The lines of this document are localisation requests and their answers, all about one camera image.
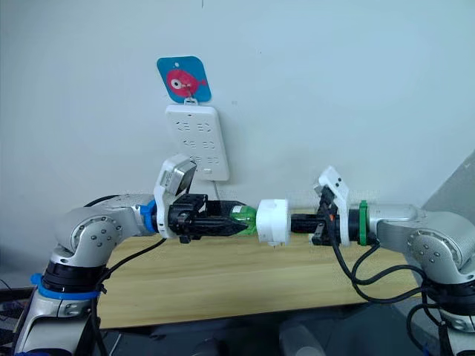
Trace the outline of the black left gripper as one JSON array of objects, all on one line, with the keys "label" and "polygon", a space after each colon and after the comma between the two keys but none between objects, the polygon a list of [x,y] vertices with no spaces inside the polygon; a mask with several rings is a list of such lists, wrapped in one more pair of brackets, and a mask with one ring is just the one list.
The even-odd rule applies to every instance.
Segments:
[{"label": "black left gripper", "polygon": [[206,194],[184,194],[168,209],[168,227],[182,244],[201,237],[229,237],[248,225],[231,217],[207,214],[229,216],[235,206],[242,205],[245,203],[235,200],[208,200]]}]

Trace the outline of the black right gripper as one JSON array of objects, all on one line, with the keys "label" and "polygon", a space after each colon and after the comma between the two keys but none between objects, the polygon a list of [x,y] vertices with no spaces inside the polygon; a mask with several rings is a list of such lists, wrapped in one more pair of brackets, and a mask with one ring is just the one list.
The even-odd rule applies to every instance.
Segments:
[{"label": "black right gripper", "polygon": [[313,234],[313,245],[333,246],[338,242],[335,233],[335,217],[333,212],[334,193],[327,187],[323,187],[320,195],[317,214],[293,214],[291,216],[291,232],[296,234]]}]

